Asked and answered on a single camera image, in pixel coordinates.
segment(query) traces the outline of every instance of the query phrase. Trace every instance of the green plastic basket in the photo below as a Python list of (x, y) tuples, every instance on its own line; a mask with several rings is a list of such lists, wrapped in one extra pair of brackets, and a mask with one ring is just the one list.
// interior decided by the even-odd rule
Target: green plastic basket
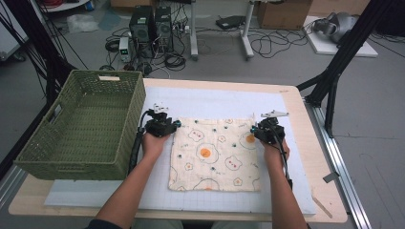
[(72, 71), (14, 163), (41, 179), (124, 179), (145, 96), (141, 73)]

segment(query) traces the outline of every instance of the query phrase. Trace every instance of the person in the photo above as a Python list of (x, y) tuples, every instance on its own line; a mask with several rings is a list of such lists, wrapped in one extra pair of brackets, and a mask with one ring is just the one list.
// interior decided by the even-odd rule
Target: person
[[(106, 201), (88, 229), (130, 228), (138, 211), (140, 198), (152, 169), (163, 151), (167, 136), (143, 136), (143, 158)], [(273, 228), (308, 228), (298, 203), (283, 171), (283, 161), (276, 145), (262, 142), (265, 147), (265, 162), (270, 176)], [(289, 156), (289, 147), (283, 140), (283, 148)]]

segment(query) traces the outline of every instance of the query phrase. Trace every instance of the black pole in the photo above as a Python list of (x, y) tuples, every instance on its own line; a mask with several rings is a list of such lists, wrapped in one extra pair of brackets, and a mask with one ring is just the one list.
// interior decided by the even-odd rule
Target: black pole
[(396, 0), (371, 0), (342, 42), (328, 67), (318, 76), (297, 86), (299, 91), (303, 91), (315, 85), (313, 91), (305, 97), (306, 101), (313, 107), (320, 107), (322, 100), (329, 94), (325, 119), (325, 128), (329, 137), (333, 137), (332, 122), (339, 77), (394, 1)]

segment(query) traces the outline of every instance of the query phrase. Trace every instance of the cloth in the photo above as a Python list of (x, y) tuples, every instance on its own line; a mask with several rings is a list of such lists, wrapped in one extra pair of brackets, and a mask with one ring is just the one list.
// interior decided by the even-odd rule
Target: cloth
[(171, 154), (171, 190), (260, 191), (252, 118), (179, 121)]

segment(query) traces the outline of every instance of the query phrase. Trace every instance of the hand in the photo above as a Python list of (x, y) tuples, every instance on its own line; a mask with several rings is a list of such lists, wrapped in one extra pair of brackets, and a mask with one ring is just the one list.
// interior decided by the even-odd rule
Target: hand
[[(280, 154), (279, 145), (270, 145), (261, 141), (262, 145), (265, 147), (265, 161), (268, 169), (283, 170), (284, 163)], [(286, 159), (289, 158), (289, 147), (286, 143), (286, 139), (283, 139), (283, 148), (286, 152)]]
[(170, 135), (156, 137), (149, 133), (143, 135), (142, 149), (143, 158), (151, 159), (153, 163), (159, 158), (163, 151), (164, 142), (170, 137)]

